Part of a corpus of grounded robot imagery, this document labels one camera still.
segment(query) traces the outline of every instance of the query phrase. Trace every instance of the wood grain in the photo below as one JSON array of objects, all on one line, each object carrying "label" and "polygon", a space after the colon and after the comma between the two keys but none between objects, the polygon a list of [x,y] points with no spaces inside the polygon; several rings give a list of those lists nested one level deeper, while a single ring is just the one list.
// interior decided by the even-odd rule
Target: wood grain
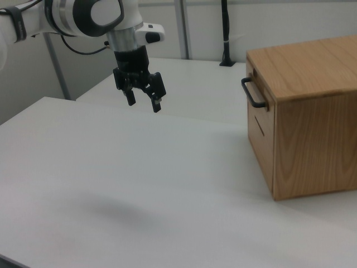
[{"label": "wood grain", "polygon": [[357,89],[357,36],[251,50],[247,58],[277,102]]},{"label": "wood grain", "polygon": [[274,173],[274,114],[275,103],[262,85],[259,77],[253,75],[253,67],[247,61],[247,77],[252,82],[247,84],[253,98],[257,100],[258,95],[268,103],[269,109],[254,108],[248,101],[248,137],[254,153],[258,159],[259,166],[267,182],[270,191],[273,191]]},{"label": "wood grain", "polygon": [[276,200],[357,189],[357,92],[277,108]]}]

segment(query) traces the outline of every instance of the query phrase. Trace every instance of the black metal handle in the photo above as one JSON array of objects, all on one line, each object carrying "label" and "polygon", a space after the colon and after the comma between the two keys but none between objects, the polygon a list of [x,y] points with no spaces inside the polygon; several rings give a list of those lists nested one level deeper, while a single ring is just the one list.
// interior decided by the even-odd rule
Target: black metal handle
[{"label": "black metal handle", "polygon": [[249,92],[249,89],[247,88],[247,86],[245,85],[246,83],[249,83],[251,82],[252,79],[250,77],[247,77],[247,78],[243,78],[242,79],[242,87],[251,103],[251,105],[254,107],[254,108],[264,108],[267,106],[267,103],[266,102],[255,102],[252,95],[250,94]]}]

